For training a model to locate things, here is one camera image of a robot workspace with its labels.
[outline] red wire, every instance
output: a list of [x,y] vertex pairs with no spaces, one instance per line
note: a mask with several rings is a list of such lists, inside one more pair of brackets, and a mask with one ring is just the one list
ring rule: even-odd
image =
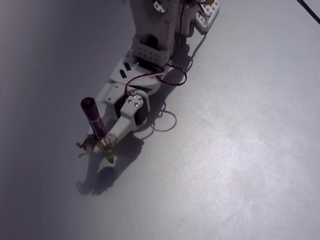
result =
[[148,77],[155,77],[155,76],[159,76],[159,75],[162,75],[165,73],[165,70],[162,69],[161,71],[157,71],[157,72],[151,72],[151,73],[147,73],[147,74],[142,74],[142,75],[139,75],[139,76],[136,76],[134,78],[132,78],[130,81],[128,81],[124,87],[124,93],[125,95],[129,96],[129,92],[128,92],[128,87],[129,87],[129,84],[132,83],[133,81],[135,80],[138,80],[138,79],[143,79],[143,78],[148,78]]
[[171,67],[171,68],[174,68],[174,69],[178,69],[179,71],[181,71],[183,74],[184,74],[184,81],[183,82],[180,82],[180,83],[170,83],[170,82],[167,82],[167,81],[164,81],[162,80],[159,75],[163,75],[165,73],[165,70],[161,67],[159,70],[160,71],[157,71],[157,72],[151,72],[151,73],[147,73],[147,74],[142,74],[142,75],[139,75],[139,76],[136,76],[134,78],[132,78],[130,81],[128,81],[124,87],[124,94],[126,96],[129,96],[129,92],[128,92],[128,87],[129,87],[129,84],[132,83],[133,81],[135,80],[138,80],[138,79],[143,79],[143,78],[148,78],[148,77],[157,77],[158,81],[164,85],[167,85],[167,86],[171,86],[171,87],[178,87],[178,86],[182,86],[183,84],[186,83],[187,81],[187,74],[186,72],[178,67],[178,66],[173,66],[173,65],[170,65],[170,64],[167,64],[167,66]]

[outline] black cable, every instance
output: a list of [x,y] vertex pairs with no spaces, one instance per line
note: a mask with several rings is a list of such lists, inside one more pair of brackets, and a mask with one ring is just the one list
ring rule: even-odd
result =
[[162,80],[159,76],[156,76],[160,83],[167,85],[167,86],[171,86],[171,87],[179,87],[179,86],[182,86],[183,84],[186,83],[188,76],[187,76],[187,73],[181,67],[173,66],[168,63],[167,63],[167,66],[169,66],[170,68],[178,69],[180,72],[182,72],[184,75],[184,81],[180,82],[180,83],[170,83],[170,82]]
[[313,17],[313,19],[316,20],[318,24],[320,24],[320,18],[315,14],[314,11],[312,11],[312,9],[305,3],[305,1],[304,0],[297,0],[297,1],[311,15],[311,17]]
[[186,5],[186,0],[183,0],[183,5],[182,5],[181,15],[180,15],[180,29],[179,29],[179,35],[178,35],[178,42],[175,45],[173,54],[171,55],[170,59],[173,59],[174,56],[176,55],[176,52],[177,52],[177,49],[178,49],[178,46],[179,46],[179,43],[180,43],[181,31],[182,31],[182,16],[183,16],[184,11],[185,11],[185,5]]

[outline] white plastic bracket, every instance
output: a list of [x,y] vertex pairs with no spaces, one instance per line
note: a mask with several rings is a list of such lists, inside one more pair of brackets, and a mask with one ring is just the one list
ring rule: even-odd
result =
[[202,4],[202,9],[210,17],[203,16],[200,12],[198,12],[194,18],[194,22],[197,27],[203,32],[209,32],[212,24],[214,23],[220,9],[220,4],[218,0],[215,0],[214,3],[210,5]]

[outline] cable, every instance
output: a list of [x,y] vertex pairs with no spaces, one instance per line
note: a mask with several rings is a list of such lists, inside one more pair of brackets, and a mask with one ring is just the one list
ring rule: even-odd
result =
[[162,83],[163,85],[171,86],[171,87],[179,87],[179,86],[182,86],[183,84],[186,83],[188,76],[187,76],[187,73],[182,68],[180,68],[178,66],[173,66],[170,64],[167,64],[167,66],[169,66],[170,68],[178,69],[180,72],[182,72],[184,75],[184,81],[180,82],[180,83],[170,83],[170,82],[162,80],[159,76],[157,76],[160,83]]
[[178,35],[178,42],[175,45],[173,54],[171,55],[170,59],[173,59],[174,56],[176,55],[176,52],[177,52],[177,49],[178,49],[178,46],[179,46],[179,43],[180,43],[181,31],[182,31],[182,17],[183,17],[184,11],[185,11],[185,6],[186,6],[186,0],[183,0],[183,5],[182,5],[181,15],[180,15],[180,29],[179,29],[179,35]]
[[312,11],[312,9],[305,3],[305,1],[304,0],[297,0],[297,1],[311,15],[311,17],[313,17],[313,19],[316,20],[318,24],[320,24],[320,18],[315,14],[314,11]]
[[165,70],[162,69],[161,71],[157,71],[157,72],[151,72],[151,73],[147,73],[147,74],[142,74],[142,75],[139,75],[139,76],[136,76],[134,78],[132,78],[130,81],[128,81],[124,87],[124,94],[126,96],[129,96],[129,92],[128,92],[128,87],[129,87],[129,84],[132,83],[133,81],[135,80],[138,80],[138,79],[143,79],[143,78],[148,78],[148,77],[154,77],[154,76],[159,76],[159,75],[162,75],[165,73]]

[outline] purple marker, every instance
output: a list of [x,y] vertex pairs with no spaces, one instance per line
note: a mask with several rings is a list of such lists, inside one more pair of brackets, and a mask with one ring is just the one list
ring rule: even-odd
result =
[[81,107],[89,124],[98,140],[103,139],[107,135],[104,123],[100,117],[96,101],[92,97],[86,97],[81,101]]

